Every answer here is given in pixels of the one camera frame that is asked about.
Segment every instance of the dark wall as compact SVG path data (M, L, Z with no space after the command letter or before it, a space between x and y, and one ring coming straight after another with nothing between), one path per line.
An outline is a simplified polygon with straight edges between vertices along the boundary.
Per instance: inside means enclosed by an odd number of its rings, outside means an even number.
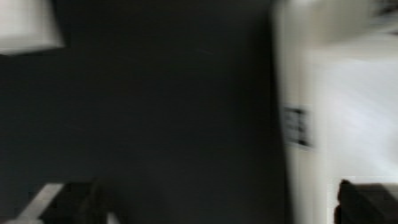
M0 58L0 215L100 177L127 223L285 223L267 0L59 0Z

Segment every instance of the white object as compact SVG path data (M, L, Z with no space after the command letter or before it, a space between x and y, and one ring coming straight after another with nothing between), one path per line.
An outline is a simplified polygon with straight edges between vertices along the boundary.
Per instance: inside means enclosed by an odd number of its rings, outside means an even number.
M19 219L38 219L65 188L65 184L47 184Z
M276 8L281 101L310 117L312 148L287 144L299 224L335 223L342 179L398 183L398 21L374 23L374 3Z
M122 224L116 214L113 212L109 212L107 215L107 224Z
M0 54L63 47L49 0L0 0Z

